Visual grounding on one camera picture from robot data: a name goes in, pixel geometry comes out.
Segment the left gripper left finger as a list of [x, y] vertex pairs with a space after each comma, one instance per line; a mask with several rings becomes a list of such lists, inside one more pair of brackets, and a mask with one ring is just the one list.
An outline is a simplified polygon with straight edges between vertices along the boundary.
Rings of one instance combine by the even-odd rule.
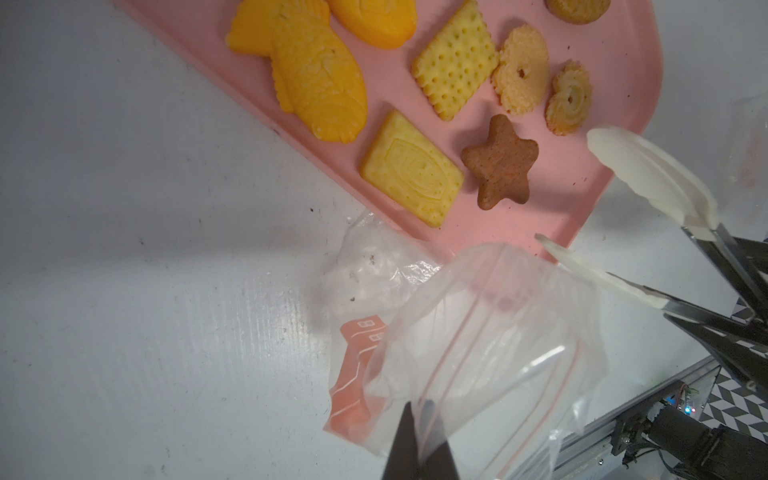
[[418, 480], [419, 478], [415, 422], [411, 403], [408, 402], [402, 411], [382, 480]]

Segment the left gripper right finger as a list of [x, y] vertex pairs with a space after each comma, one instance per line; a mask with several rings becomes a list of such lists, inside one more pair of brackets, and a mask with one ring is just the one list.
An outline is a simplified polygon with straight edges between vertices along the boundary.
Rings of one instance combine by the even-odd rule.
[[419, 420], [424, 459], [420, 478], [428, 480], [458, 480], [458, 470], [445, 434], [443, 422], [434, 401], [426, 400]]

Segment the clear resealable bag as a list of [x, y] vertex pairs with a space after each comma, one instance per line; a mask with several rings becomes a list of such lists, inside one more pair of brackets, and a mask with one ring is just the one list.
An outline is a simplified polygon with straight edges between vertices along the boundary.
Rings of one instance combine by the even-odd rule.
[[451, 254], [367, 213], [316, 293], [325, 430], [380, 457], [410, 409], [418, 462], [447, 443], [463, 479], [549, 479], [607, 372], [596, 286], [506, 243]]

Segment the yellow rectangular biscuit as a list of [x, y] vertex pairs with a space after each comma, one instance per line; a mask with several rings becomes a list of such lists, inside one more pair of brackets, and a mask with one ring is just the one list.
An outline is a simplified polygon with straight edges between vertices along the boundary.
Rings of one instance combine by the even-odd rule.
[[387, 115], [360, 175], [432, 228], [443, 225], [464, 174], [401, 112]]

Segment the orange fish shaped cookie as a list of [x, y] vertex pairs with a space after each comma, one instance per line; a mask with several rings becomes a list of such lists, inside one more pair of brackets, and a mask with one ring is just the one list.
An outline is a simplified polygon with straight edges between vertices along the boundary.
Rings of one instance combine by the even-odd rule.
[[270, 59], [281, 109], [319, 140], [350, 143], [366, 125], [362, 71], [330, 26], [325, 1], [242, 1], [226, 45]]

